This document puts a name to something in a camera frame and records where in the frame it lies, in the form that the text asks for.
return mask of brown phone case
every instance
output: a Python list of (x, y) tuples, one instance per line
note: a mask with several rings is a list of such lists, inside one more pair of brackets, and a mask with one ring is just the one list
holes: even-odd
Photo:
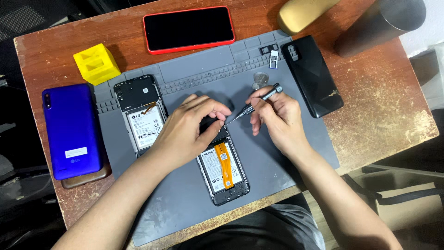
[(101, 170), (99, 170), (97, 172), (61, 180), (62, 187), (64, 189), (73, 189), (75, 187), (82, 186), (87, 183), (98, 181), (98, 180), (108, 177), (112, 173), (112, 170), (111, 170), (111, 166), (110, 166), (109, 162), (107, 162), (107, 160), (108, 160), (108, 158), (106, 158), (106, 161), (104, 161), (103, 168), (101, 168)]

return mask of worn table surface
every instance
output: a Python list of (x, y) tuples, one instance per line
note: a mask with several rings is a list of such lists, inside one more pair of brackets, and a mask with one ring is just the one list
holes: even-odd
[[(164, 55), (147, 52), (142, 17), (180, 9), (226, 5), (237, 40), (279, 29), (276, 15), (287, 0), (160, 0), (17, 37), (15, 45), (34, 118), (51, 169), (42, 109), (44, 89), (84, 83), (73, 54), (103, 43), (122, 72), (194, 51)], [(342, 0), (294, 39), (312, 35), (344, 99), (344, 107), (324, 117), (341, 167), (348, 173), (438, 136), (433, 117), (399, 39), (351, 58), (341, 58), (333, 42), (373, 1)], [(72, 190), (53, 184), (70, 227), (113, 183), (113, 176)], [(304, 187), (292, 187), (226, 214), (150, 242), (165, 248), (276, 203)], [(136, 248), (130, 240), (128, 248)]]

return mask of white wall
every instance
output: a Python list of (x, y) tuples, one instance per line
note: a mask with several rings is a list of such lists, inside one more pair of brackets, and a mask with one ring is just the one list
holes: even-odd
[(427, 15), (417, 30), (400, 36), (407, 57), (415, 56), (444, 42), (444, 0), (424, 0)]

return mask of qr code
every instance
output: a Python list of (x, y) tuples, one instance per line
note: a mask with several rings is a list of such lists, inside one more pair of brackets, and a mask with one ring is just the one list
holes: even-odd
[(226, 160), (226, 159), (228, 159), (228, 157), (226, 156), (226, 153), (221, 154), (221, 159), (222, 159), (222, 160)]

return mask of black phone screen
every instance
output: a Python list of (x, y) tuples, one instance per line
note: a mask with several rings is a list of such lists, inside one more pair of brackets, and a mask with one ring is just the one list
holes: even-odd
[(226, 7), (146, 16), (143, 19), (150, 50), (233, 40)]

